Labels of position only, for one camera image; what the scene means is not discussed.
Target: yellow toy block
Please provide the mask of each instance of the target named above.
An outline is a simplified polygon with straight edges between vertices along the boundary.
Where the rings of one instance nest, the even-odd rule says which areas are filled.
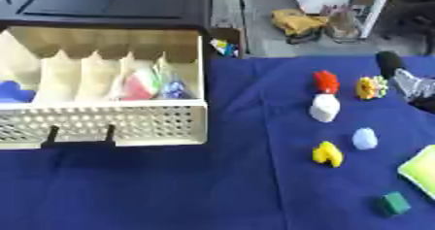
[[[313,150],[313,160],[319,164],[330,161],[332,167],[337,168],[343,163],[344,155],[334,144],[325,141]]]

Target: white basket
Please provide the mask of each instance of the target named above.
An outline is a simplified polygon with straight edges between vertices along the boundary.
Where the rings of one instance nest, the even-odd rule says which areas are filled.
[[[203,38],[195,31],[34,27],[15,27],[10,31],[36,55],[50,52],[50,48],[73,49],[71,43],[68,43],[69,47],[64,46],[65,40],[74,40],[76,49],[138,49],[139,55],[145,58],[156,58],[165,51],[170,61],[176,60],[171,64],[192,90],[195,99],[0,104],[0,148],[39,148],[47,140],[52,126],[59,128],[57,142],[103,141],[109,125],[115,127],[114,141],[119,147],[198,145],[206,142]],[[196,62],[177,61],[177,58],[188,59],[186,55],[192,53]]]

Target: yellow bag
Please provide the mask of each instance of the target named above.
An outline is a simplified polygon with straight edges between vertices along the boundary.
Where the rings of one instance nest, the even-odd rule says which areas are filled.
[[[272,12],[272,23],[285,31],[286,36],[301,35],[318,29],[328,22],[327,16],[307,16],[300,10],[282,9]]]

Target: green cube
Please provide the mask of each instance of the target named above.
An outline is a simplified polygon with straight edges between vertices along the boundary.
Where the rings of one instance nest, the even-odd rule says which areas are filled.
[[[381,197],[378,205],[387,216],[403,214],[411,209],[408,201],[397,191]]]

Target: blue table cover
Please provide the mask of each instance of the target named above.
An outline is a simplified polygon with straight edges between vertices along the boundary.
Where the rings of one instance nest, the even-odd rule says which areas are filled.
[[[435,60],[411,57],[410,70],[435,77]],[[342,111],[330,124],[307,113],[312,73],[341,82]],[[58,148],[0,151],[0,227],[27,230],[425,230],[435,203],[397,167],[435,144],[435,115],[396,91],[370,102],[354,84],[379,70],[373,57],[216,59],[209,70],[210,134],[204,146]],[[373,128],[377,149],[351,144]],[[341,168],[311,160],[331,141]],[[371,199],[398,190],[412,209],[385,219]]]

